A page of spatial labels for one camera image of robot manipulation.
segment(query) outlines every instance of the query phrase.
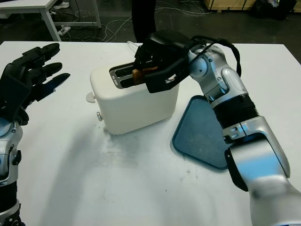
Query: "silver robot arm segment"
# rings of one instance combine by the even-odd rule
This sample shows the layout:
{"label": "silver robot arm segment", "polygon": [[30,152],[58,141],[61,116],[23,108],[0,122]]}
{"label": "silver robot arm segment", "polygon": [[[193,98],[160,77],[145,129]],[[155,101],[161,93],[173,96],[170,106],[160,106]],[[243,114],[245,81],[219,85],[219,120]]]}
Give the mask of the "silver robot arm segment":
{"label": "silver robot arm segment", "polygon": [[9,209],[0,211],[0,226],[13,225],[17,221],[20,203],[16,199],[16,181],[18,179],[18,164],[21,161],[21,151],[17,146],[22,138],[23,131],[18,122],[10,123],[0,118],[0,187],[5,189],[7,202],[4,206]]}
{"label": "silver robot arm segment", "polygon": [[[190,50],[190,61],[202,48]],[[287,179],[288,160],[223,51],[210,47],[190,66],[190,76],[211,104],[225,142],[233,143],[225,157],[234,184],[249,191],[253,225],[301,224],[301,193]]]}

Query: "person's leg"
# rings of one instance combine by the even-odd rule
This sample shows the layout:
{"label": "person's leg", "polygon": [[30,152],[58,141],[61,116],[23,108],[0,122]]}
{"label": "person's leg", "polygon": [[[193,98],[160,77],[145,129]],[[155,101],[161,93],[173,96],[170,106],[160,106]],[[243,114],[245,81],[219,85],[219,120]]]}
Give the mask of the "person's leg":
{"label": "person's leg", "polygon": [[137,42],[156,31],[156,0],[132,0],[132,21]]}

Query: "table surface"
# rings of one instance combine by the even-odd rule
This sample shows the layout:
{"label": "table surface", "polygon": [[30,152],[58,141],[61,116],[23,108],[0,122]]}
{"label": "table surface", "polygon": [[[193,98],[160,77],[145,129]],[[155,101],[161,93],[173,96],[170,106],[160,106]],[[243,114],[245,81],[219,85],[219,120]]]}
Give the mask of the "table surface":
{"label": "table surface", "polygon": [[0,12],[5,9],[47,8],[56,0],[15,0],[0,3]]}
{"label": "table surface", "polygon": [[[0,74],[21,53],[48,43],[2,43]],[[125,43],[60,45],[49,62],[62,62],[61,72],[71,77],[28,108],[30,121],[19,144],[18,198],[26,225],[251,225],[249,194],[233,185],[227,170],[192,162],[171,148],[187,103],[201,94],[194,80],[181,83],[170,119],[112,136],[96,117],[97,104],[85,100],[89,75],[133,59],[133,52]],[[288,157],[291,183],[301,190],[301,66],[284,45],[236,46],[242,80]],[[236,68],[231,51],[223,49]]]}

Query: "cardboard box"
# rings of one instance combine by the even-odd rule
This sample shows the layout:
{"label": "cardboard box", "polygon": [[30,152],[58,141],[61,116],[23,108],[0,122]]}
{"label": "cardboard box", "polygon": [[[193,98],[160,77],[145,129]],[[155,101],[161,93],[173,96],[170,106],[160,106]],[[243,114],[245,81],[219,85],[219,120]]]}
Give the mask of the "cardboard box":
{"label": "cardboard box", "polygon": [[294,13],[301,13],[301,0],[297,1],[295,8],[293,8]]}
{"label": "cardboard box", "polygon": [[255,2],[256,0],[246,0],[243,10],[250,10]]}
{"label": "cardboard box", "polygon": [[209,10],[242,10],[246,0],[204,0]]}

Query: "cable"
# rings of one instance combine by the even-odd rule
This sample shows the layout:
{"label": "cable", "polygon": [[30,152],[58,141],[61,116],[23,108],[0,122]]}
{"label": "cable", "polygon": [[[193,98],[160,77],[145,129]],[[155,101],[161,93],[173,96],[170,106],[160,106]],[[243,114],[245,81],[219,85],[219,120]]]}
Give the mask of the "cable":
{"label": "cable", "polygon": [[137,49],[139,48],[139,45],[132,41],[127,41],[127,46],[131,49],[131,51],[135,54]]}
{"label": "cable", "polygon": [[236,66],[236,72],[237,74],[239,75],[239,77],[241,76],[241,65],[240,65],[240,54],[239,54],[239,50],[231,43],[229,42],[228,40],[226,39],[214,39],[214,38],[209,38],[209,37],[206,37],[206,36],[202,36],[202,35],[196,35],[196,36],[193,36],[191,38],[191,40],[211,40],[212,43],[209,45],[209,46],[206,46],[202,52],[200,52],[195,58],[193,58],[192,61],[190,61],[189,63],[189,66],[200,56],[202,55],[207,49],[209,49],[212,45],[214,45],[215,43],[218,43],[218,44],[221,44],[223,46],[226,46],[228,48],[230,48],[233,52],[233,55],[236,59],[236,62],[237,62],[237,66]]}
{"label": "cable", "polygon": [[[131,19],[132,17],[130,16],[126,21],[124,21],[123,23],[122,23],[122,25],[117,29],[117,31],[106,41],[106,42],[109,42],[114,36],[115,36],[115,40],[116,40],[116,38],[117,38],[117,36],[116,36],[116,34],[117,34],[117,32],[122,28],[122,26],[124,25],[124,24],[126,24],[127,22],[129,22],[130,21],[130,19]],[[111,22],[109,22],[108,24],[107,24],[107,27],[111,24],[111,23],[113,23],[113,22],[115,22],[115,21],[119,21],[119,20],[114,20],[114,21],[111,21]]]}
{"label": "cable", "polygon": [[79,10],[79,5],[78,5],[78,3],[77,3],[77,0],[75,0],[75,3],[76,3],[76,6],[77,6],[77,10],[78,10],[78,12],[79,12],[79,21],[80,21],[80,10]]}
{"label": "cable", "polygon": [[[170,3],[167,3],[167,2],[164,2],[164,1],[160,1],[160,0],[158,0],[157,2],[161,2],[161,3],[167,4],[167,5],[172,6],[172,7],[161,7],[161,6],[157,6],[157,7],[155,8],[155,14],[161,12],[161,11],[164,10],[164,9],[178,10],[178,11],[180,11],[181,13],[186,14],[186,15],[188,15],[188,16],[192,16],[192,17],[199,17],[199,16],[204,16],[205,14],[211,14],[211,13],[205,13],[205,12],[203,11],[203,9],[200,8],[200,7],[198,7],[196,4],[195,4],[195,6],[196,6],[201,12],[192,12],[192,11],[180,9],[180,8],[175,7],[174,5],[172,5],[172,4],[170,4]],[[192,2],[192,3],[194,4],[195,2],[198,2],[198,1],[195,1],[195,0],[194,0],[194,1],[192,1],[192,0],[185,0],[185,1],[181,1],[181,2]],[[77,11],[77,12],[74,13],[74,11],[72,10],[73,14],[69,14],[69,13],[67,13],[67,12],[59,12],[59,14],[61,14],[61,15],[62,15],[62,14],[65,14],[65,15],[69,15],[69,16],[74,16],[74,18],[77,18],[75,21],[79,21],[80,18],[83,18],[83,17],[81,17],[80,13],[83,12],[83,11],[85,11],[85,10],[80,10],[80,9],[79,9],[77,0],[75,0],[75,3],[76,3],[77,8],[78,8],[78,11]],[[89,12],[89,11],[87,11],[87,16],[84,16],[84,17],[88,17],[88,16],[90,16],[90,12]],[[83,40],[83,41],[87,41],[87,40],[98,40],[98,41],[104,41],[104,42],[109,42],[109,41],[110,41],[110,42],[114,42],[114,41],[116,41],[116,39],[117,39],[117,33],[120,31],[120,29],[121,29],[127,22],[132,22],[132,21],[131,21],[131,18],[132,18],[132,17],[130,16],[130,17],[129,17],[128,19],[126,19],[126,20],[113,20],[113,21],[110,21],[107,25],[102,24],[102,25],[105,27],[105,30],[104,30],[105,37],[104,37],[103,39],[98,38],[98,37],[95,37],[95,36],[89,36],[89,37],[86,37],[86,38],[83,38],[83,39],[80,39],[80,38],[72,38],[72,39],[79,39],[79,40]],[[114,23],[114,22],[117,22],[117,21],[123,21],[123,23],[118,27],[118,29],[117,29],[115,32],[113,32],[112,30],[109,29],[109,25],[112,24],[112,23]],[[74,30],[79,30],[79,29],[83,29],[83,28],[86,28],[86,26],[81,27],[81,28],[73,28],[73,29],[74,29]],[[109,32],[112,34],[112,36],[110,36],[108,39],[107,39],[107,36],[108,36],[107,31],[109,31]]]}

